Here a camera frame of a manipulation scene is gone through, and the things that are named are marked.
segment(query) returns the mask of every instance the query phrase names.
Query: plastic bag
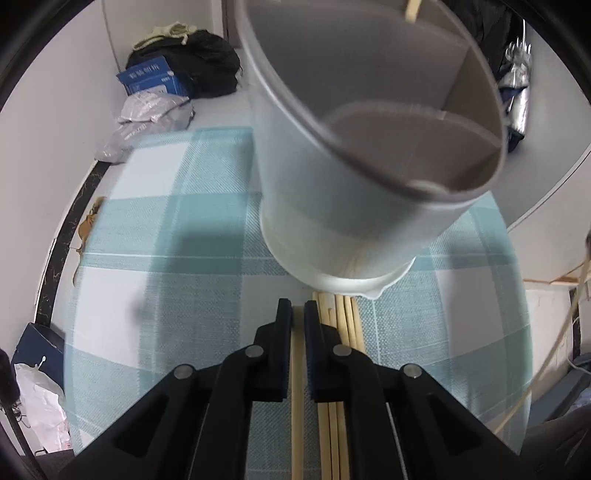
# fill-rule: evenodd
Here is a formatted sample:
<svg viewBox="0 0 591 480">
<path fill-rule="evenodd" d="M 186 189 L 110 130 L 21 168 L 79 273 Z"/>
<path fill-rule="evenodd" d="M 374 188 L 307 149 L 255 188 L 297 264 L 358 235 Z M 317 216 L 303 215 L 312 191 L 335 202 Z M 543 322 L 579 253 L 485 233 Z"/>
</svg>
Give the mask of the plastic bag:
<svg viewBox="0 0 591 480">
<path fill-rule="evenodd" d="M 16 364 L 14 369 L 27 420 L 43 448 L 48 453 L 71 449 L 63 390 L 38 367 Z"/>
<path fill-rule="evenodd" d="M 123 163 L 146 135 L 185 130 L 193 117 L 189 97 L 169 93 L 137 92 L 125 101 L 122 125 L 95 155 L 96 160 Z"/>
<path fill-rule="evenodd" d="M 189 97 L 181 97 L 170 93 L 142 92 L 127 97 L 117 120 L 124 122 L 157 122 L 176 106 L 184 105 Z"/>
</svg>

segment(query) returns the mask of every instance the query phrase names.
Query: metal screw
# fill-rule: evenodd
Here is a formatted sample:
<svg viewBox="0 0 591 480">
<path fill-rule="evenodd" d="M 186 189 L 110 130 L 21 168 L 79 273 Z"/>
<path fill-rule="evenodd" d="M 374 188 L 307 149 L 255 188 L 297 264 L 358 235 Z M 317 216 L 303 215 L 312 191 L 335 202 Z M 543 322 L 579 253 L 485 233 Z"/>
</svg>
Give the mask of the metal screw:
<svg viewBox="0 0 591 480">
<path fill-rule="evenodd" d="M 410 378 L 418 378 L 423 373 L 423 370 L 421 369 L 421 367 L 418 365 L 415 365 L 415 364 L 404 365 L 404 368 L 402 369 L 402 371 L 404 372 L 404 374 L 407 377 L 410 377 Z"/>
<path fill-rule="evenodd" d="M 343 345 L 342 343 L 335 345 L 333 347 L 333 353 L 336 356 L 349 356 L 351 354 L 351 347 L 347 345 Z"/>
<path fill-rule="evenodd" d="M 250 358 L 256 358 L 258 356 L 261 356 L 263 353 L 265 353 L 265 349 L 263 347 L 261 347 L 260 345 L 250 345 L 248 347 L 246 347 L 246 356 L 250 357 Z"/>
<path fill-rule="evenodd" d="M 174 369 L 174 376 L 179 380 L 184 380 L 193 375 L 193 367 L 191 365 L 179 365 Z"/>
</svg>

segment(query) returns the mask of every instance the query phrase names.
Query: blue box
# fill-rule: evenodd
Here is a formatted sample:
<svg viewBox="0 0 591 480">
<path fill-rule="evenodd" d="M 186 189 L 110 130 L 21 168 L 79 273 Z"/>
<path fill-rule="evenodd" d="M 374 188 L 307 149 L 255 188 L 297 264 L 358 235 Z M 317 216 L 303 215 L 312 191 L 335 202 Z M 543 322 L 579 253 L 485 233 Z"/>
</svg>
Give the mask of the blue box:
<svg viewBox="0 0 591 480">
<path fill-rule="evenodd" d="M 39 370 L 64 389 L 64 339 L 49 327 L 29 323 L 18 342 L 11 364 L 13 372 L 15 364 L 29 367 L 41 364 Z"/>
<path fill-rule="evenodd" d="M 164 57 L 138 63 L 117 74 L 117 78 L 125 86 L 127 95 L 148 90 L 189 96 L 189 91 L 170 69 Z"/>
</svg>

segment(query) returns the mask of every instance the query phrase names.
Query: cup rim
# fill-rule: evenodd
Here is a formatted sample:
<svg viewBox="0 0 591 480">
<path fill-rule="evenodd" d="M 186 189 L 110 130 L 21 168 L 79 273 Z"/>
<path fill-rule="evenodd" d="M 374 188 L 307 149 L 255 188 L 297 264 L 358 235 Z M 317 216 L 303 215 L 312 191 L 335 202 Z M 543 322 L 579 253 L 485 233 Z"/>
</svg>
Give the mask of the cup rim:
<svg viewBox="0 0 591 480">
<path fill-rule="evenodd" d="M 275 100 L 276 106 L 295 123 L 295 125 L 316 145 L 316 147 L 332 154 L 364 177 L 378 183 L 388 191 L 396 192 L 396 194 L 401 194 L 413 200 L 427 203 L 464 203 L 475 200 L 490 191 L 492 185 L 501 175 L 506 157 L 507 133 L 502 124 L 502 105 L 499 95 L 495 95 L 495 101 L 499 112 L 499 121 L 501 122 L 501 148 L 497 153 L 498 160 L 496 162 L 495 170 L 492 172 L 488 180 L 472 190 L 458 192 L 453 191 L 443 193 L 415 188 L 394 177 L 386 177 L 380 169 L 374 167 L 371 163 L 363 161 L 358 155 L 351 152 L 351 150 L 341 142 L 339 137 L 334 134 L 330 128 L 325 126 L 324 123 L 317 119 L 316 116 L 312 114 L 312 112 L 308 110 L 308 108 L 305 107 L 291 92 L 291 90 L 289 90 L 267 59 L 260 43 L 256 39 L 254 28 L 246 10 L 247 1 L 248 0 L 236 0 L 236 24 L 242 41 L 242 47 L 250 62 L 250 67 L 256 73 L 261 86 L 266 90 L 267 94 Z M 432 3 L 440 8 L 443 14 L 446 15 L 454 26 L 456 26 L 456 28 L 462 33 L 463 40 L 468 43 L 468 48 L 476 54 L 476 58 L 481 68 L 485 71 L 489 87 L 496 90 L 496 83 L 488 66 L 488 62 L 484 58 L 476 41 L 466 30 L 466 27 L 464 27 L 459 19 L 455 18 L 454 14 L 443 4 L 438 2 Z M 384 7 L 382 5 L 374 4 L 373 2 L 367 2 L 365 4 L 350 4 L 349 6 L 359 7 L 360 5 L 385 12 L 386 14 L 391 14 L 392 11 L 391 7 Z"/>
</svg>

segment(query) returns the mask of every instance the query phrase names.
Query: table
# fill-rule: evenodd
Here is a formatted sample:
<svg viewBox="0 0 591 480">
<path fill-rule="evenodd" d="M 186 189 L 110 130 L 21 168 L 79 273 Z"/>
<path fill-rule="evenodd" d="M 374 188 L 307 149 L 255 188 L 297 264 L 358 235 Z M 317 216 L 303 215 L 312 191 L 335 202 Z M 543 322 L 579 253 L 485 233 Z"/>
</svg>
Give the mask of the table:
<svg viewBox="0 0 591 480">
<path fill-rule="evenodd" d="M 146 139 L 103 204 L 69 303 L 65 390 L 79 452 L 168 371 L 248 345 L 277 300 L 311 289 L 262 240 L 249 128 Z M 531 379 L 525 293 L 491 194 L 417 257 L 379 300 L 361 299 L 368 354 L 422 365 L 488 426 Z M 316 408 L 306 403 L 307 475 L 319 477 Z M 518 451 L 529 405 L 502 438 Z M 255 404 L 247 477 L 290 477 L 290 406 Z"/>
</svg>

